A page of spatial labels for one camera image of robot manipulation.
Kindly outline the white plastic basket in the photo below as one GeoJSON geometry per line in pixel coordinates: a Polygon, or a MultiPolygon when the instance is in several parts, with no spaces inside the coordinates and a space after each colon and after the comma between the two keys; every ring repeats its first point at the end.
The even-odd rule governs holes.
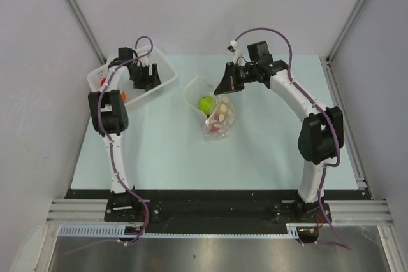
{"type": "MultiPolygon", "coordinates": [[[[138,54],[139,52],[141,54],[145,54],[149,50],[150,45],[144,45],[136,49],[136,52],[138,54]]],[[[158,97],[160,94],[168,92],[178,77],[173,64],[169,61],[167,56],[165,56],[165,54],[158,49],[158,47],[153,47],[152,53],[150,53],[148,59],[146,61],[142,61],[147,61],[147,63],[150,65],[150,70],[153,64],[157,64],[157,72],[161,84],[149,89],[148,91],[145,91],[144,89],[136,89],[133,87],[133,81],[129,79],[129,72],[118,73],[120,76],[118,89],[125,93],[126,99],[124,101],[124,105],[127,111],[141,107],[142,105],[153,100],[155,97],[158,97]]],[[[91,92],[99,91],[101,88],[102,79],[108,76],[108,64],[109,63],[92,70],[87,75],[87,82],[91,88],[91,92]]]]}

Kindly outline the yellow pear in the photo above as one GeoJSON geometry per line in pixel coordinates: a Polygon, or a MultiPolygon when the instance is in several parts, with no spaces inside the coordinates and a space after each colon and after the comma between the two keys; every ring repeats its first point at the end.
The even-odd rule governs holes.
{"type": "Polygon", "coordinates": [[[218,109],[214,115],[214,119],[217,122],[224,122],[227,116],[228,116],[228,110],[222,111],[221,109],[218,109]]]}

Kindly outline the light green apple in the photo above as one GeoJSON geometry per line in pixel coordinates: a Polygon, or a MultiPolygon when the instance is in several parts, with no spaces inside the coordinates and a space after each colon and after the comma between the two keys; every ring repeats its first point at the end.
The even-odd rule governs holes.
{"type": "Polygon", "coordinates": [[[206,116],[211,115],[213,109],[214,98],[211,96],[204,96],[198,100],[198,109],[206,116]]]}

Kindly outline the clear dotted zip bag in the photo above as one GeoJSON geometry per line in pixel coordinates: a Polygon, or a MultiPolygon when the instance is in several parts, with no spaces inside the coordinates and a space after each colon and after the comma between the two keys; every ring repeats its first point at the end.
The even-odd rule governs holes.
{"type": "Polygon", "coordinates": [[[229,136],[236,111],[226,94],[215,95],[215,80],[196,76],[184,88],[183,96],[192,109],[206,140],[218,140],[229,136]]]}

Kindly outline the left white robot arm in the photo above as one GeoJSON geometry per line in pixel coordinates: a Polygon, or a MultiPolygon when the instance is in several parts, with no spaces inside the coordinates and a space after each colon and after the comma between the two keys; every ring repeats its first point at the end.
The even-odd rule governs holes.
{"type": "Polygon", "coordinates": [[[94,130],[102,136],[110,163],[112,184],[110,191],[124,194],[128,185],[122,153],[122,137],[129,127],[124,91],[130,81],[132,87],[148,92],[161,85],[157,64],[149,64],[150,48],[118,49],[118,57],[107,67],[107,76],[98,90],[88,94],[94,130]]]}

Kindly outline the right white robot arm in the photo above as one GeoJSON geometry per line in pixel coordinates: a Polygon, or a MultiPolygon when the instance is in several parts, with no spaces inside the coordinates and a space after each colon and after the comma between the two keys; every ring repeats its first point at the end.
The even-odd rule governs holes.
{"type": "Polygon", "coordinates": [[[259,82],[278,94],[294,111],[302,123],[298,137],[298,149],[304,159],[303,174],[298,195],[302,201],[294,205],[295,217],[308,222],[317,214],[314,204],[323,197],[321,181],[323,168],[334,158],[339,158],[344,145],[343,113],[339,107],[318,104],[291,76],[289,66],[282,60],[275,61],[267,42],[260,41],[247,46],[250,61],[239,64],[241,51],[233,40],[228,50],[233,60],[226,63],[224,76],[214,91],[215,95],[244,90],[246,83],[259,82]]]}

